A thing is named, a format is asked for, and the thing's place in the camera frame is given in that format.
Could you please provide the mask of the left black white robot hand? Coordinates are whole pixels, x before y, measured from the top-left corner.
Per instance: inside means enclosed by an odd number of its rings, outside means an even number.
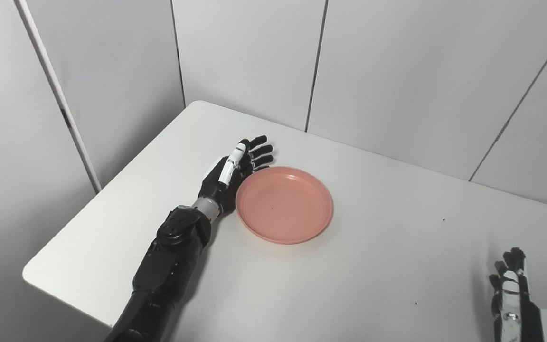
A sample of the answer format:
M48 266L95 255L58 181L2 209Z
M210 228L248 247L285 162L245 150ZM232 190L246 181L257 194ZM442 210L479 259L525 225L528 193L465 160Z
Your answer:
M273 146L266 135L243 139L230 155L223 156L204 178L198 199L207 198L218 207L217 216L225 216L236 208L239 186L250 175L270 167L274 160Z

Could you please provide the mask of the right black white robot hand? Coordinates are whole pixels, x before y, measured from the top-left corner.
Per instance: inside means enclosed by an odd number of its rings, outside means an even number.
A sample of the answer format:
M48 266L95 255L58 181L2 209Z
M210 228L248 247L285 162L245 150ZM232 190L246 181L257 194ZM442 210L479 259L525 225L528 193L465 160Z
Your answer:
M530 296L526 255L519 247L503 253L489 275L493 289L491 310L496 342L547 342L547 309Z

